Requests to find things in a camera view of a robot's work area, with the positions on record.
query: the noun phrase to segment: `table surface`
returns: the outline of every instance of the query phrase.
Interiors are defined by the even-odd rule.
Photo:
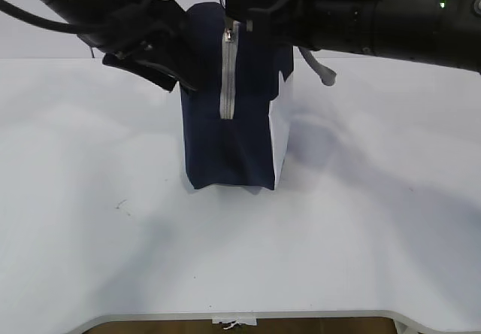
[[[0,60],[0,332],[226,313],[480,331],[481,77],[324,62],[334,88],[296,62],[279,190],[196,192],[177,92]]]

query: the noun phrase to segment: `zipper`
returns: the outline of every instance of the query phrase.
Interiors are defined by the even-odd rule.
[[[235,66],[239,47],[239,22],[226,29],[222,37],[222,88],[220,118],[233,120],[235,110]]]

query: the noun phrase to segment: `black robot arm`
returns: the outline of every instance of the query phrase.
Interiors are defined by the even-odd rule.
[[[226,0],[260,39],[481,69],[481,0]]]
[[[41,28],[78,34],[106,53],[104,64],[172,91],[180,81],[201,85],[201,65],[189,42],[186,12],[173,0],[42,0],[68,23],[36,17],[0,0],[7,14]]]

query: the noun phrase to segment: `cable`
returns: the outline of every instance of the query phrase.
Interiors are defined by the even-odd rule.
[[[48,29],[54,32],[69,33],[72,35],[88,35],[92,33],[105,32],[112,27],[109,25],[74,25],[46,20],[45,18],[35,16],[21,8],[18,8],[7,1],[0,0],[0,11],[13,18],[17,18],[25,23],[37,26],[39,28]]]

